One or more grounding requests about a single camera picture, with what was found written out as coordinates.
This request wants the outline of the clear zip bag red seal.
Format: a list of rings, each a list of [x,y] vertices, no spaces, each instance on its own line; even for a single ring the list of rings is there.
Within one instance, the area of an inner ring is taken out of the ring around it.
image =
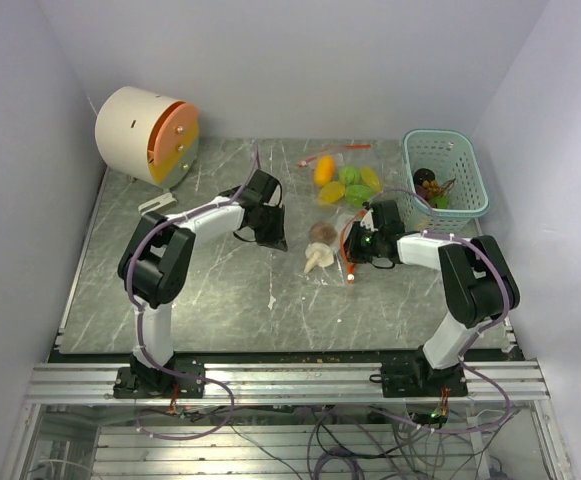
[[[337,230],[336,240],[329,245],[334,254],[334,263],[332,265],[335,263],[342,265],[343,278],[347,284],[352,284],[355,281],[356,264],[348,259],[348,254],[345,252],[344,244],[351,234],[353,224],[355,222],[360,222],[367,213],[368,210],[362,208],[354,214],[340,213],[332,219],[321,220],[331,224]]]

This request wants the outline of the fake brown mushroom cap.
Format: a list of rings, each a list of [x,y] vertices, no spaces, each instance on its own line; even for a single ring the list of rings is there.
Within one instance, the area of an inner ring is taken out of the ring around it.
[[[331,245],[337,238],[337,230],[327,222],[316,222],[309,230],[309,239],[313,243]]]

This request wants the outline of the fake mushroom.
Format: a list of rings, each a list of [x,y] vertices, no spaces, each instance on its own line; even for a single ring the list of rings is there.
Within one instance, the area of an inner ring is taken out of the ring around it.
[[[329,245],[320,242],[309,244],[305,250],[305,257],[305,274],[308,274],[315,267],[326,268],[334,263],[334,254],[332,249]]]

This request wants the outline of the fake longan bunch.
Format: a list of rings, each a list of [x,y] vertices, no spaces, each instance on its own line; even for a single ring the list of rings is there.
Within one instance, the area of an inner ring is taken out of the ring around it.
[[[455,179],[439,184],[436,180],[424,181],[415,185],[415,192],[424,200],[431,200],[436,197],[443,197],[452,190]]]

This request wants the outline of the fake dark purple fruit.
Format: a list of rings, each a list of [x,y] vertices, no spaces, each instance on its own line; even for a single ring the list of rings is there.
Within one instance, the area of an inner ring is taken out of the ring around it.
[[[423,186],[426,182],[430,183],[436,180],[435,173],[427,168],[420,168],[413,174],[413,182],[415,185]]]

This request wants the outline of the teal plastic basket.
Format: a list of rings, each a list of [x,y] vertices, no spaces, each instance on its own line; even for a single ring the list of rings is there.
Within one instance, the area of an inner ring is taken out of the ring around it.
[[[412,130],[403,138],[402,158],[400,179],[404,188],[416,190],[414,177],[421,169],[433,172],[440,185],[452,183],[434,213],[409,194],[399,198],[407,229],[432,227],[439,233],[457,233],[488,212],[489,197],[476,155],[472,143],[463,134],[451,130]]]

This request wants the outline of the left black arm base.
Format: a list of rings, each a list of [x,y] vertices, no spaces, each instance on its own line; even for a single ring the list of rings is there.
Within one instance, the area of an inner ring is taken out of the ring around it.
[[[205,369],[197,363],[186,364],[172,358],[165,367],[185,375],[184,378],[148,367],[130,358],[130,365],[117,371],[113,385],[115,399],[201,398]]]

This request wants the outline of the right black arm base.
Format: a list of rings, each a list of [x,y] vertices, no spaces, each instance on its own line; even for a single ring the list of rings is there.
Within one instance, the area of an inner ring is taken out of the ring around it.
[[[369,381],[381,386],[385,398],[465,397],[468,387],[460,366],[432,369],[426,362],[383,364]]]

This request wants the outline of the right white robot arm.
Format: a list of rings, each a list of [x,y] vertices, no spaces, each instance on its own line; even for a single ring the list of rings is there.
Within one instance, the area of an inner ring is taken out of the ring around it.
[[[446,383],[444,370],[460,364],[485,330],[501,323],[520,303],[520,291],[496,239],[405,229],[394,200],[364,205],[340,234],[341,252],[354,280],[357,264],[378,269],[424,267],[441,275],[447,312],[421,347],[423,364],[410,373],[420,394],[435,394]]]

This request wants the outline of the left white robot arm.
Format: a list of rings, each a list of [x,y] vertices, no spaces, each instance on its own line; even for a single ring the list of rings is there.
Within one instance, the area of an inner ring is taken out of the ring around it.
[[[135,314],[130,371],[148,395],[162,397],[173,387],[172,303],[185,285],[194,248],[249,229],[257,245],[285,252],[284,217],[282,185],[260,169],[245,184],[193,210],[141,217],[119,262],[118,276]]]

